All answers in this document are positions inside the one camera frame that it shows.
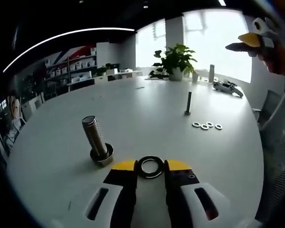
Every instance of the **led strip light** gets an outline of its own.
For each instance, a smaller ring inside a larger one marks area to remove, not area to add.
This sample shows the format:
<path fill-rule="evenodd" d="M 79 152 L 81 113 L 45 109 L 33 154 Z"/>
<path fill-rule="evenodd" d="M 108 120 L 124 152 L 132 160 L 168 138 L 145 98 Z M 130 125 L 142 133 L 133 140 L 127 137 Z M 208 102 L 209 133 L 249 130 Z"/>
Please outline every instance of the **led strip light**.
<path fill-rule="evenodd" d="M 95 30 L 122 30 L 122 31 L 131 31 L 133 32 L 134 29 L 132 28 L 87 28 L 87 29 L 81 29 L 81 30 L 75 30 L 75 31 L 71 31 L 71 32 L 66 32 L 51 38 L 48 38 L 46 40 L 43 40 L 37 44 L 35 44 L 34 46 L 31 46 L 29 49 L 27 49 L 26 51 L 24 51 L 23 53 L 21 53 L 20 55 L 18 55 L 10 64 L 8 64 L 8 66 L 3 70 L 3 72 L 5 72 L 14 62 L 16 62 L 21 56 L 23 56 L 24 54 L 28 53 L 30 50 L 34 49 L 35 47 L 44 44 L 45 42 L 48 42 L 52 39 L 58 38 L 58 37 L 62 37 L 65 35 L 69 35 L 69 34 L 73 34 L 73 33 L 78 33 L 78 32 L 86 32 L 86 31 L 95 31 Z"/>

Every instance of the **window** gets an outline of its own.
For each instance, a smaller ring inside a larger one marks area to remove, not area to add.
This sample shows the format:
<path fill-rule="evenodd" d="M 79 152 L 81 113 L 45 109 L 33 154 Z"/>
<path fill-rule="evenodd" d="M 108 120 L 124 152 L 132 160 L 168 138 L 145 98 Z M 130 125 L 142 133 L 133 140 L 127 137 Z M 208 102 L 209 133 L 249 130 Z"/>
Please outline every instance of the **window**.
<path fill-rule="evenodd" d="M 193 63 L 197 70 L 209 71 L 250 83 L 252 59 L 246 52 L 233 52 L 225 46 L 241 42 L 238 36 L 248 33 L 241 12 L 208 9 L 184 14 L 184 44 L 196 51 Z"/>
<path fill-rule="evenodd" d="M 0 103 L 0 110 L 3 110 L 7 106 L 6 99 Z"/>
<path fill-rule="evenodd" d="M 156 50 L 166 51 L 165 20 L 159 20 L 137 31 L 136 34 L 136 67 L 151 67 L 158 62 L 154 57 Z"/>

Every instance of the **metal rod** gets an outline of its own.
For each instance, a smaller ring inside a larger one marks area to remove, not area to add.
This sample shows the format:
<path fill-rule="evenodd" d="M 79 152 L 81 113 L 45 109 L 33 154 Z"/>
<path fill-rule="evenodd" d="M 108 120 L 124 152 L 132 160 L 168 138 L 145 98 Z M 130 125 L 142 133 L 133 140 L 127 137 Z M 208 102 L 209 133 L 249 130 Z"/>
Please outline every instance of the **metal rod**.
<path fill-rule="evenodd" d="M 187 101 L 187 109 L 185 111 L 186 115 L 190 115 L 191 95 L 192 95 L 192 92 L 189 92 L 188 93 L 188 101 Z"/>

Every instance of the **bolt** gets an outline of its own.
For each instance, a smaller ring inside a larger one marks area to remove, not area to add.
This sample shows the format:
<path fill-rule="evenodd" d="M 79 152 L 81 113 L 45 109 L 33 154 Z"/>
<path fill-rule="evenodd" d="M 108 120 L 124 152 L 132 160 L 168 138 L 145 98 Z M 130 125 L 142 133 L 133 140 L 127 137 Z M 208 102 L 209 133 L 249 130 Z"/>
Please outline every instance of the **bolt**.
<path fill-rule="evenodd" d="M 97 164 L 106 166 L 113 160 L 113 147 L 104 142 L 95 116 L 87 116 L 82 120 L 86 137 L 92 147 L 90 156 Z"/>
<path fill-rule="evenodd" d="M 188 93 L 188 101 L 187 101 L 187 108 L 186 108 L 186 111 L 185 111 L 185 115 L 190 115 L 191 95 L 192 95 L 192 92 L 189 92 Z"/>

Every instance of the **washer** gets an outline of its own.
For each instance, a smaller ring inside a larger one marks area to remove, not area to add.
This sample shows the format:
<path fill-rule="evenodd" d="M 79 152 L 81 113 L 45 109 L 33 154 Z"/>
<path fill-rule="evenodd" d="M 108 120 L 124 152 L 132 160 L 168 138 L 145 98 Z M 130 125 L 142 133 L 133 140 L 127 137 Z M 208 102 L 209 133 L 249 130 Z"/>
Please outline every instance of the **washer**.
<path fill-rule="evenodd" d="M 208 127 L 207 124 L 202 124 L 200 127 L 201 127 L 201 129 L 203 129 L 203 130 L 208 130 L 208 129 L 209 129 L 209 127 Z"/>
<path fill-rule="evenodd" d="M 211 123 L 211 122 L 207 122 L 206 125 L 207 125 L 208 127 L 213 127 L 213 123 Z"/>
<path fill-rule="evenodd" d="M 147 161 L 154 161 L 157 163 L 158 168 L 156 171 L 154 172 L 146 172 L 145 170 L 143 170 L 143 164 Z M 161 173 L 164 171 L 164 163 L 163 160 L 160 159 L 159 157 L 156 156 L 146 156 L 141 158 L 138 162 L 137 162 L 137 174 L 145 179 L 153 179 L 158 177 L 159 175 L 161 175 Z"/>
<path fill-rule="evenodd" d="M 199 127 L 200 127 L 200 123 L 198 123 L 198 122 L 193 122 L 193 123 L 192 123 L 192 126 L 199 128 Z"/>
<path fill-rule="evenodd" d="M 218 129 L 218 130 L 222 130 L 222 129 L 223 129 L 223 126 L 220 125 L 220 124 L 216 124 L 216 125 L 215 125 L 215 128 Z"/>

